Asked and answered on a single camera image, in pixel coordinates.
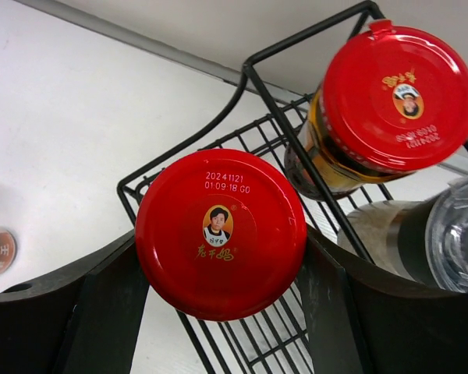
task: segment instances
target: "jar lid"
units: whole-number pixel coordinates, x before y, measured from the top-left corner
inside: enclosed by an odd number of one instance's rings
[[[199,319],[239,319],[293,282],[307,225],[300,199],[269,163],[203,150],[168,166],[136,219],[140,264],[157,293]]]
[[[333,58],[319,104],[352,159],[379,171],[415,171],[466,141],[468,68],[440,39],[383,19]]]
[[[435,201],[425,230],[428,264],[437,284],[468,292],[468,177]]]

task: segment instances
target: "white wall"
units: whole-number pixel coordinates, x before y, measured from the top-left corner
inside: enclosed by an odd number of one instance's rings
[[[194,55],[239,69],[252,53],[351,6],[354,0],[61,0]],[[378,0],[397,24],[417,27],[452,45],[468,64],[468,0]],[[333,28],[271,58],[262,77],[311,92],[352,23]]]

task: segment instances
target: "gray strip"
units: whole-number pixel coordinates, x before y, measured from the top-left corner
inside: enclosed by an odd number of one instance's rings
[[[180,51],[174,47],[155,41],[149,37],[127,30],[109,21],[92,16],[89,13],[75,9],[69,5],[57,2],[55,0],[15,0],[18,3],[27,5],[33,9],[45,12],[51,16],[63,19],[66,22],[80,26],[84,29],[94,31],[95,33],[110,37],[116,41],[139,48],[142,51],[150,52],[162,58],[178,62],[181,65],[188,66],[198,70],[216,79],[221,79],[229,84],[237,86],[240,72],[227,68],[216,62],[205,60],[188,52]],[[247,89],[256,93],[253,85],[248,83]],[[277,101],[289,103],[301,98],[301,95],[284,90],[280,87],[268,84],[268,90]]]

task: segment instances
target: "clear plastic lid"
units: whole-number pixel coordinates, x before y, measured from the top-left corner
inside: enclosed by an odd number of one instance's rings
[[[425,231],[431,272],[441,288],[468,292],[468,177],[435,202]]]

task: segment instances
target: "red lid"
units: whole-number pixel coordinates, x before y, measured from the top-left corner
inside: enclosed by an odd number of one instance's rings
[[[323,82],[323,120],[345,152],[365,166],[426,168],[468,137],[468,68],[423,31],[370,25],[333,58]]]
[[[203,150],[151,184],[136,220],[140,264],[157,293],[199,319],[249,316],[300,268],[307,226],[298,195],[267,162]]]

